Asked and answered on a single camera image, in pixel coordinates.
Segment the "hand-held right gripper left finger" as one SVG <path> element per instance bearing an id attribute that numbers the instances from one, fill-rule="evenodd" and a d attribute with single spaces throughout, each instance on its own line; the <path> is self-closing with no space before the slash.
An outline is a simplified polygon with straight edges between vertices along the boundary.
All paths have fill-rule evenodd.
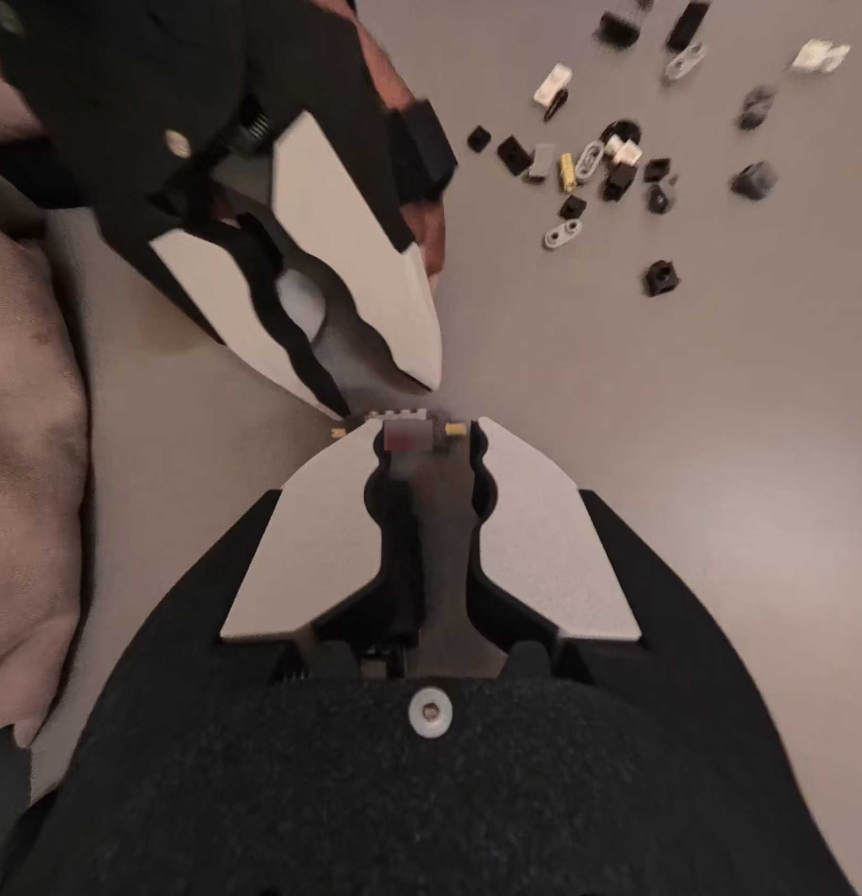
<path id="1" fill-rule="evenodd" d="M 282 487 L 220 630 L 224 642 L 305 635 L 380 573 L 380 525 L 365 488 L 379 420 L 321 451 Z"/>

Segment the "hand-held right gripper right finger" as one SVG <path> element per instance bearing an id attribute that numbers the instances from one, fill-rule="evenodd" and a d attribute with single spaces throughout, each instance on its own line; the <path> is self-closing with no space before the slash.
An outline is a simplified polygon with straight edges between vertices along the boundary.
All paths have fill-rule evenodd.
<path id="1" fill-rule="evenodd" d="M 468 616 L 493 644 L 637 643 L 641 632 L 582 492 L 488 417 L 473 421 Z"/>

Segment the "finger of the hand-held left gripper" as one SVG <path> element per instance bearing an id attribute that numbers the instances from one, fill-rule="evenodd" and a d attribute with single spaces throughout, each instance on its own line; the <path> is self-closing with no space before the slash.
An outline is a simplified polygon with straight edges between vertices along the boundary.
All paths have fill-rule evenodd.
<path id="1" fill-rule="evenodd" d="M 273 145 L 271 208 L 297 246 L 340 278 L 395 366 L 435 391 L 442 336 L 422 253 L 415 243 L 394 247 L 308 111 Z"/>
<path id="2" fill-rule="evenodd" d="M 247 230 L 168 230 L 150 247 L 247 366 L 334 420 L 350 414 L 306 334 L 280 303 L 275 252 L 266 252 Z"/>

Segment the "black brick chassis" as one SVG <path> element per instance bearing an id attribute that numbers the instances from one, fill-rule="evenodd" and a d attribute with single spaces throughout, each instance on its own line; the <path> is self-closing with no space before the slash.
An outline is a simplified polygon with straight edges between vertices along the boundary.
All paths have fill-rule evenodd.
<path id="1" fill-rule="evenodd" d="M 382 646 L 389 675 L 402 678 L 406 655 L 418 646 L 427 619 L 422 527 L 413 487 L 391 467 L 382 481 L 383 538 L 390 549 L 385 591 L 393 606 Z"/>

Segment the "grey axle brick assembly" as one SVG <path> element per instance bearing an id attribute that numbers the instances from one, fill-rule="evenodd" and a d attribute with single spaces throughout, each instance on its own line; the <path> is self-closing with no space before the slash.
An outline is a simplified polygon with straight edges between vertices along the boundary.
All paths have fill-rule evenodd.
<path id="1" fill-rule="evenodd" d="M 370 421 L 380 423 L 382 448 L 389 454 L 445 452 L 470 436 L 466 421 L 448 420 L 428 409 L 387 409 L 346 418 L 331 430 L 331 438 L 340 440 Z"/>

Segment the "person's left forearm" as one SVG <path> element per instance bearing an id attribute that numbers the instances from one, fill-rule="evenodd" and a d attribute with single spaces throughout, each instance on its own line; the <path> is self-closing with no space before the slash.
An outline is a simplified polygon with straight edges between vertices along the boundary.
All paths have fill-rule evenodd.
<path id="1" fill-rule="evenodd" d="M 0 145 L 44 136 L 43 126 L 22 95 L 4 78 L 0 64 Z"/>

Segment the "person's left hand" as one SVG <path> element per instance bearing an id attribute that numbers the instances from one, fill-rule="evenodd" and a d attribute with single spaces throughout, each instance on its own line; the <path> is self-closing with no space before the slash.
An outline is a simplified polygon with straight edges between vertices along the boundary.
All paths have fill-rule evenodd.
<path id="1" fill-rule="evenodd" d="M 414 106 L 417 98 L 394 67 L 390 57 L 359 21 L 355 6 L 343 3 L 356 24 L 357 35 L 374 87 L 388 111 L 402 112 Z M 425 273 L 434 296 L 445 264 L 446 226 L 442 202 L 419 200 L 401 208 L 420 249 Z"/>

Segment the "scattered small brick pieces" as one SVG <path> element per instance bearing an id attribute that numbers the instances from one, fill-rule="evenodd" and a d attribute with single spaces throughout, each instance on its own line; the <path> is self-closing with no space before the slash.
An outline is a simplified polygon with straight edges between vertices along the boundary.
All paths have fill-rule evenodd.
<path id="1" fill-rule="evenodd" d="M 701 28 L 711 2 L 689 2 L 677 18 L 666 38 L 666 64 L 663 83 L 676 84 L 687 78 L 705 59 L 708 47 L 696 36 Z M 606 10 L 594 32 L 604 46 L 615 50 L 627 50 L 638 41 L 640 28 L 637 22 Z M 799 49 L 789 65 L 789 71 L 806 74 L 829 74 L 838 70 L 851 50 L 850 44 L 836 43 L 830 39 L 810 39 Z M 533 95 L 533 103 L 543 109 L 542 120 L 548 123 L 566 103 L 572 79 L 571 67 L 557 63 Z M 758 85 L 745 96 L 737 118 L 737 127 L 753 131 L 761 127 L 772 110 L 776 90 L 772 85 Z M 559 209 L 561 223 L 547 231 L 542 245 L 547 251 L 555 251 L 569 244 L 582 230 L 581 217 L 587 203 L 576 195 L 577 189 L 587 184 L 602 167 L 607 177 L 602 184 L 603 201 L 616 203 L 626 195 L 638 175 L 639 161 L 643 155 L 640 141 L 642 131 L 631 119 L 618 119 L 608 125 L 602 134 L 590 141 L 574 160 L 570 152 L 558 156 L 557 178 L 565 200 Z M 490 144 L 492 135 L 477 126 L 467 138 L 470 151 L 479 154 Z M 553 166 L 554 147 L 537 143 L 533 152 L 527 152 L 514 136 L 503 140 L 495 154 L 513 176 L 526 183 L 543 183 Z M 643 181 L 649 184 L 648 209 L 658 216 L 668 213 L 674 206 L 677 177 L 672 172 L 670 158 L 651 159 L 643 172 Z M 743 168 L 730 182 L 730 191 L 748 201 L 758 202 L 767 198 L 778 183 L 778 172 L 768 161 L 756 161 Z M 659 297 L 673 292 L 681 279 L 672 261 L 658 260 L 649 266 L 643 277 L 649 297 Z"/>

